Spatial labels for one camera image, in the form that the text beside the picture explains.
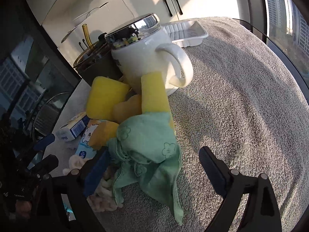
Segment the person's left hand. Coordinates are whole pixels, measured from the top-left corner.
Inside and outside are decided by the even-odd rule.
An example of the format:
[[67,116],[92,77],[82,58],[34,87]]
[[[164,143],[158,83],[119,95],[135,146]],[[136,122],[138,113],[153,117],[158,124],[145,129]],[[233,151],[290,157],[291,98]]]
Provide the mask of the person's left hand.
[[25,219],[30,217],[31,203],[28,201],[17,201],[16,202],[16,215]]

